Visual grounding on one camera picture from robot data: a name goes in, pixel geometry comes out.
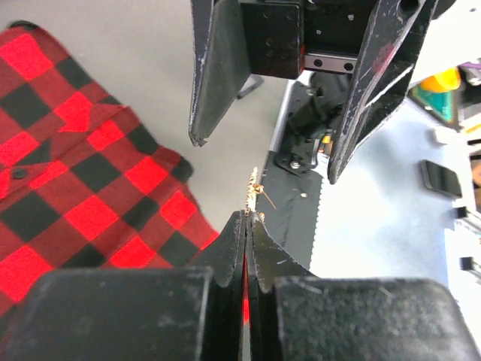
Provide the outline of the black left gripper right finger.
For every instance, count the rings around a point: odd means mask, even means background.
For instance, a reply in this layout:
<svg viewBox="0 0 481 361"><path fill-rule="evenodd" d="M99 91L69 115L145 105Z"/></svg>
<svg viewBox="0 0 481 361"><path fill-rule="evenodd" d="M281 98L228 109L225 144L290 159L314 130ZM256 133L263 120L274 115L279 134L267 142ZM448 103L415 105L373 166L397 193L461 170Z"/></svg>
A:
<svg viewBox="0 0 481 361"><path fill-rule="evenodd" d="M324 279L247 218L254 360L478 360L457 302L429 279Z"/></svg>

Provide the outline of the yellow green object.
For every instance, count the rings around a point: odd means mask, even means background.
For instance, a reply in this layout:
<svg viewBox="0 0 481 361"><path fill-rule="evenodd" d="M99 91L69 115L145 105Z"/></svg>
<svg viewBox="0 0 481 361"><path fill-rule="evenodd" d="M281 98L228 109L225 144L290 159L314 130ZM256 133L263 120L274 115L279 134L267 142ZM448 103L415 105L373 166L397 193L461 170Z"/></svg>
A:
<svg viewBox="0 0 481 361"><path fill-rule="evenodd" d="M408 92L408 97L440 124L458 129L457 91L460 86L459 70L449 68L422 80Z"/></svg>

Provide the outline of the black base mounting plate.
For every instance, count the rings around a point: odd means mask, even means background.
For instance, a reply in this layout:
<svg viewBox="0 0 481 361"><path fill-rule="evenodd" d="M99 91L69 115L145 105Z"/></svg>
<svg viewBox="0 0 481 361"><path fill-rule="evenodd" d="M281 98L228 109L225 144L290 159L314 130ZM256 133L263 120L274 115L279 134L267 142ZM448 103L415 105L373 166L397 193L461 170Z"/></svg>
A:
<svg viewBox="0 0 481 361"><path fill-rule="evenodd" d="M280 106L271 146L260 176L271 198L257 200L256 209L265 214L268 234L299 264L310 267L316 229L322 175L313 169L297 176L275 164L289 115L308 100L306 86L288 82Z"/></svg>

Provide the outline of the gold leaf brooch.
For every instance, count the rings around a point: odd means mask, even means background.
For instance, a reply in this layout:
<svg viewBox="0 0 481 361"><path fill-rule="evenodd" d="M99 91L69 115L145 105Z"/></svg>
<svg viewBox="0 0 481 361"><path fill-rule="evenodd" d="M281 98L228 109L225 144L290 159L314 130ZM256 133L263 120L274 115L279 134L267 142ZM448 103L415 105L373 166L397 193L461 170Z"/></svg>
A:
<svg viewBox="0 0 481 361"><path fill-rule="evenodd" d="M247 216L252 212L256 212L257 196L259 195L263 195L271 204L273 209L276 209L276 205L272 202L271 198L265 192L265 187L256 182L258 172L259 172L258 168L254 167L252 172L250 173L250 177L247 185L247 197L245 201L245 214Z"/></svg>

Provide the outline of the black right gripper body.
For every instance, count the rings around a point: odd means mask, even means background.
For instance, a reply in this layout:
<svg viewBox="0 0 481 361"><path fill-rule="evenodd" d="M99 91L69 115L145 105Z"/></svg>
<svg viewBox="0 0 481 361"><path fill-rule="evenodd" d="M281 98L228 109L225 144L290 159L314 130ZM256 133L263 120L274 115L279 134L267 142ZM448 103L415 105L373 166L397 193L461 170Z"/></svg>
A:
<svg viewBox="0 0 481 361"><path fill-rule="evenodd" d="M351 74L375 1L241 1L250 69Z"/></svg>

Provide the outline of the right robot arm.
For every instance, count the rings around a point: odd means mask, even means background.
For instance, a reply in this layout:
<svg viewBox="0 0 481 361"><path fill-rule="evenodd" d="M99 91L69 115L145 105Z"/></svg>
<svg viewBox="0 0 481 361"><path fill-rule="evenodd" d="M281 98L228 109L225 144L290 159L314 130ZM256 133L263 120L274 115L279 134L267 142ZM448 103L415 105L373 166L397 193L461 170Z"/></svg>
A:
<svg viewBox="0 0 481 361"><path fill-rule="evenodd" d="M202 146L252 75L294 80L311 71L290 111L276 164L316 165L322 139L335 183L359 143L404 100L435 1L193 1L195 70L189 137Z"/></svg>

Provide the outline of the red black plaid shirt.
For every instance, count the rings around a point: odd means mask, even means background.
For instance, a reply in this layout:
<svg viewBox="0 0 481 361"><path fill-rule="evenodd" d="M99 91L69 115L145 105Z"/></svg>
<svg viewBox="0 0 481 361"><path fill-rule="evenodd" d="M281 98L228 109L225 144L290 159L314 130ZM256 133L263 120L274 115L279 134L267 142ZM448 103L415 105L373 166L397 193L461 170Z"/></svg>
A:
<svg viewBox="0 0 481 361"><path fill-rule="evenodd" d="M1 33L1 326L58 268L171 268L217 237L159 145L46 30Z"/></svg>

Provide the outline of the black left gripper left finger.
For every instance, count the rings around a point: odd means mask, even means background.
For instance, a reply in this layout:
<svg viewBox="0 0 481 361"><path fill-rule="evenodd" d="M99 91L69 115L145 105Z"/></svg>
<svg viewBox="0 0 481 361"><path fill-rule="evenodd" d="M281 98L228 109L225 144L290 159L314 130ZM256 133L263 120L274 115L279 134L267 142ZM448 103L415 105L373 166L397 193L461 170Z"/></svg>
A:
<svg viewBox="0 0 481 361"><path fill-rule="evenodd" d="M42 276L1 339L3 360L239 360L246 216L181 268Z"/></svg>

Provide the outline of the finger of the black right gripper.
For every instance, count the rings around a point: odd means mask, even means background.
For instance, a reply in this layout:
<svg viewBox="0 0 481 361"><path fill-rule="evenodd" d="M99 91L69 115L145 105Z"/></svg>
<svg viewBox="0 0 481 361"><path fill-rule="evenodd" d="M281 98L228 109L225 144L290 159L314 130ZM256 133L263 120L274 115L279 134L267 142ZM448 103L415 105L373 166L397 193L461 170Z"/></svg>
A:
<svg viewBox="0 0 481 361"><path fill-rule="evenodd" d="M203 146L251 74L241 5L191 1L194 75L189 138Z"/></svg>
<svg viewBox="0 0 481 361"><path fill-rule="evenodd" d="M436 6L436 1L375 4L334 131L331 184L337 183L359 142L404 100Z"/></svg>

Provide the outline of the black smartphone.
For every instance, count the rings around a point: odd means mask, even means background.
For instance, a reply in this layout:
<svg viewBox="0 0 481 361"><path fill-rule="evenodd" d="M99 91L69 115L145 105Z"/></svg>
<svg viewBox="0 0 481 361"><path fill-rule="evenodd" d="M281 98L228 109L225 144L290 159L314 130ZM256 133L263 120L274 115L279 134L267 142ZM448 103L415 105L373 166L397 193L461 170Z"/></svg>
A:
<svg viewBox="0 0 481 361"><path fill-rule="evenodd" d="M461 184L453 170L426 159L420 162L420 169L424 185L429 190L444 194L451 199L462 197Z"/></svg>

